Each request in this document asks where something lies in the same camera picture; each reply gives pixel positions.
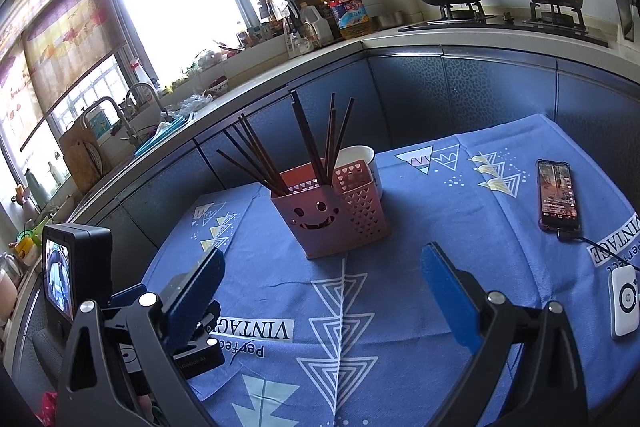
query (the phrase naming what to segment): cutting board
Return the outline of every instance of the cutting board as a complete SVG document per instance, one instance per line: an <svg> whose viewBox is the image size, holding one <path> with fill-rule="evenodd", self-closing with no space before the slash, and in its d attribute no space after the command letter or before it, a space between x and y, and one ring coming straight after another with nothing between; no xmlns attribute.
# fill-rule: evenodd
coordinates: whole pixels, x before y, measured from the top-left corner
<svg viewBox="0 0 640 427"><path fill-rule="evenodd" d="M60 138L60 149L66 167L82 195L111 171L111 165L100 152L94 133L82 126L80 118Z"/></svg>

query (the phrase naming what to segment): cable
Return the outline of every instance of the cable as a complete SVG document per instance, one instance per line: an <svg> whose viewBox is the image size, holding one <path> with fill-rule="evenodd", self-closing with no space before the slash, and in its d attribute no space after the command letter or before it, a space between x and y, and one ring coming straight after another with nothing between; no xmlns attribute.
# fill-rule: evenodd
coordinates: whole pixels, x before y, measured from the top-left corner
<svg viewBox="0 0 640 427"><path fill-rule="evenodd" d="M574 235L573 233L567 232L565 230L558 230L556 233L556 237L558 238L558 241L560 241L561 243L567 243L568 241L584 241L588 245L591 245L592 247L595 247L601 252L605 253L607 256L609 255L612 256L614 259L619 261L619 263L633 266L637 272L640 272L640 268L638 266L636 266L635 264L631 264L629 261L626 261L625 259L620 257L617 253L613 253L612 251L609 250L608 246L603 247L603 245L599 245L598 243L596 243L595 241L592 241L591 239L587 239L586 237L582 237L581 235Z"/></svg>

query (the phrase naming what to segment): chopstick holder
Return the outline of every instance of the chopstick holder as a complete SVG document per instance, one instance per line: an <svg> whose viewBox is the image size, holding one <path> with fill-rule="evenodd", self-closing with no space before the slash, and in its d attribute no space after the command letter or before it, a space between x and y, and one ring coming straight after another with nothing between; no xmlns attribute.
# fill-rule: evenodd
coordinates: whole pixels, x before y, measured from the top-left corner
<svg viewBox="0 0 640 427"><path fill-rule="evenodd" d="M389 228L364 160L332 171L333 186L318 184L311 163L281 174L291 191L271 201L308 259L372 243Z"/></svg>

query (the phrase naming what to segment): countertop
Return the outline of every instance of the countertop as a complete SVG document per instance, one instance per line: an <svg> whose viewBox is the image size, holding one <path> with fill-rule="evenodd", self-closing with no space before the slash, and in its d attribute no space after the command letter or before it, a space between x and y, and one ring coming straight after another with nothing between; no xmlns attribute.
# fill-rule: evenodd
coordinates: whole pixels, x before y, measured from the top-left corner
<svg viewBox="0 0 640 427"><path fill-rule="evenodd" d="M405 33L393 28L293 58L229 91L198 112L180 131L112 171L98 189L85 197L70 221L83 223L90 219L135 179L189 140L288 82L362 50L400 46L480 46L550 55L601 68L640 84L640 51L616 42L605 48L577 39L506 28L444 28Z"/></svg>

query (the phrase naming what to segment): table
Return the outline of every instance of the table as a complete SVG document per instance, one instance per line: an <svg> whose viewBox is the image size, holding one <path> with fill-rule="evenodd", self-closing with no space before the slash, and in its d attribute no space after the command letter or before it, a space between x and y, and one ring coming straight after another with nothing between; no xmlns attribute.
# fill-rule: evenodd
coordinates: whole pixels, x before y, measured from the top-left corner
<svg viewBox="0 0 640 427"><path fill-rule="evenodd" d="M542 115L378 154L391 234L316 261L306 260L260 185L202 196L144 282L160 292L203 249L225 251L215 337L226 362L190 380L214 420L242 427L427 423L470 358L420 274L420 250L430 241L514 304L562 302L589 406L610 398L639 367L638 332L610 337L607 277L617 265L539 229L539 158L571 165L584 235L612 236L622 242L620 255L633 257L640 244L633 208ZM491 168L482 173L481 165ZM634 237L616 235L630 220ZM496 418L518 354L514 346L480 425Z"/></svg>

